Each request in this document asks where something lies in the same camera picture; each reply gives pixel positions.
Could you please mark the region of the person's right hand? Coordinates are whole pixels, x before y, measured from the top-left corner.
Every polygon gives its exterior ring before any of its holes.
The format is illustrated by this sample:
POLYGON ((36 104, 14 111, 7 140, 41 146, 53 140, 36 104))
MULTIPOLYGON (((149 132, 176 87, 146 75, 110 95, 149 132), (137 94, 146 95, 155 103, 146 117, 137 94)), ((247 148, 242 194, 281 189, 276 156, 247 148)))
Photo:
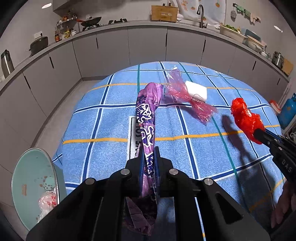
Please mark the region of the person's right hand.
POLYGON ((295 187, 288 181, 284 183, 282 194, 278 200, 275 210, 271 215, 271 227, 279 225, 288 209, 295 211, 295 187))

